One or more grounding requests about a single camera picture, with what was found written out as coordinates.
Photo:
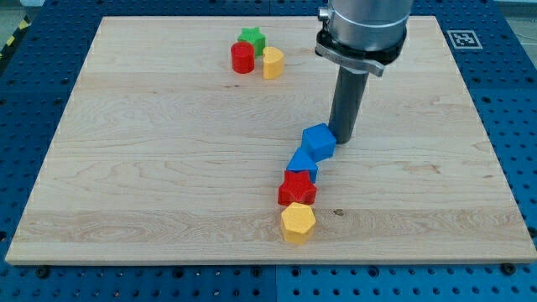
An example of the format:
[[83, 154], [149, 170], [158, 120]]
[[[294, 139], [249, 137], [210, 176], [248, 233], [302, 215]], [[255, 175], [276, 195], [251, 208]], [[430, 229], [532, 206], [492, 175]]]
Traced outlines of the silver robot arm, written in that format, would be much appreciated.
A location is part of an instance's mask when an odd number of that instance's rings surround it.
[[339, 65], [328, 128], [338, 143], [352, 136], [370, 75], [398, 59], [413, 0], [330, 0], [318, 8], [315, 53]]

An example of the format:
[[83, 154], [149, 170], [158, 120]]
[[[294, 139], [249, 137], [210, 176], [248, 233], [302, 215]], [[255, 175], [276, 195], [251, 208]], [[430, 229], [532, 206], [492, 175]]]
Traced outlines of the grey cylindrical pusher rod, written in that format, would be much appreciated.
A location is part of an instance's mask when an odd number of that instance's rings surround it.
[[339, 68], [328, 123], [338, 144], [347, 143], [352, 137], [367, 81], [367, 72]]

